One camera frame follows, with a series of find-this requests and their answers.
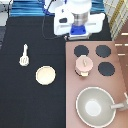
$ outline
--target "black tablecloth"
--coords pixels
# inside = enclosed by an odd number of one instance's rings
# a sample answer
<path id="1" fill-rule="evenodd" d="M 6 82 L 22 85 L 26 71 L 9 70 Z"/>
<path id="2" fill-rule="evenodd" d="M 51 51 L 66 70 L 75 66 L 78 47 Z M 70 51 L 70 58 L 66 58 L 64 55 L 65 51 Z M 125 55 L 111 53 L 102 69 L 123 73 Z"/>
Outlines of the black tablecloth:
<path id="1" fill-rule="evenodd" d="M 0 128 L 66 128 L 66 62 L 63 37 L 45 40 L 42 17 L 7 20 L 0 51 Z M 47 17 L 45 35 L 53 35 L 53 17 Z M 90 40 L 111 40 L 107 18 L 99 34 Z M 23 45 L 28 45 L 30 64 L 21 67 Z M 40 85 L 35 74 L 42 66 L 56 70 L 55 81 Z"/>

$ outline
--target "stove burner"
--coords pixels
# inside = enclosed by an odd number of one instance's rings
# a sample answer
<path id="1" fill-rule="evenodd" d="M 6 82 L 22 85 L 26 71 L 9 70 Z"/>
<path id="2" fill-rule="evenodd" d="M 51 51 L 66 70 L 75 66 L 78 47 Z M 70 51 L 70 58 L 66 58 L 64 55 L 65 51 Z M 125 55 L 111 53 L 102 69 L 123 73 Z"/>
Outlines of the stove burner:
<path id="1" fill-rule="evenodd" d="M 109 62 L 100 63 L 98 70 L 103 76 L 112 76 L 115 72 L 114 66 Z"/>
<path id="2" fill-rule="evenodd" d="M 100 57 L 108 57 L 111 54 L 111 49 L 106 45 L 99 45 L 96 48 L 96 54 Z"/>
<path id="3" fill-rule="evenodd" d="M 78 45 L 75 47 L 74 49 L 74 54 L 77 56 L 77 57 L 80 57 L 81 55 L 88 55 L 89 53 L 89 50 L 86 46 L 84 45 Z"/>

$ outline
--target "small plate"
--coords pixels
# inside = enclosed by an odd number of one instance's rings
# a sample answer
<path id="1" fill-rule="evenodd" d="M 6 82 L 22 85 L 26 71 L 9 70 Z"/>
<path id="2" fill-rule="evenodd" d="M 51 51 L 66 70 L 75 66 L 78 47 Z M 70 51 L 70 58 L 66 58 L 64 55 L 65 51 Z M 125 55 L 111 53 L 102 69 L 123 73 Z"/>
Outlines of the small plate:
<path id="1" fill-rule="evenodd" d="M 99 87 L 88 87 L 80 92 L 76 109 L 81 120 L 94 128 L 108 126 L 114 119 L 116 109 L 111 109 L 114 100 Z"/>
<path id="2" fill-rule="evenodd" d="M 43 66 L 36 72 L 36 80 L 42 85 L 49 85 L 55 79 L 55 70 L 50 66 Z"/>

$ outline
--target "white bowl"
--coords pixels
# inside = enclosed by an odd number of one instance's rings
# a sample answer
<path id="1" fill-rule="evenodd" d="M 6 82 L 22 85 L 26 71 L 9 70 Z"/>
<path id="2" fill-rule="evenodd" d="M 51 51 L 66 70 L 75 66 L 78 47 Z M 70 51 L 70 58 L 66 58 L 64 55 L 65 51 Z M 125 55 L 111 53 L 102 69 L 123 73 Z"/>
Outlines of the white bowl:
<path id="1" fill-rule="evenodd" d="M 88 87 L 80 92 L 76 109 L 81 120 L 91 127 L 106 127 L 114 119 L 116 109 L 111 109 L 114 100 L 99 87 Z"/>

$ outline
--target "white plate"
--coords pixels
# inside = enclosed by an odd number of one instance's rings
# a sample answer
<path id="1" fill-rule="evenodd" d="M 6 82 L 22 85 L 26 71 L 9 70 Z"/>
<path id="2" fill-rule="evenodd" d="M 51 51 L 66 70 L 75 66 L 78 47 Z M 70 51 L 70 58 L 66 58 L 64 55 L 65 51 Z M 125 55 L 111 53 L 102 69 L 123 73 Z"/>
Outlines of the white plate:
<path id="1" fill-rule="evenodd" d="M 36 80 L 42 85 L 51 84 L 55 79 L 55 70 L 50 66 L 43 66 L 36 72 Z"/>

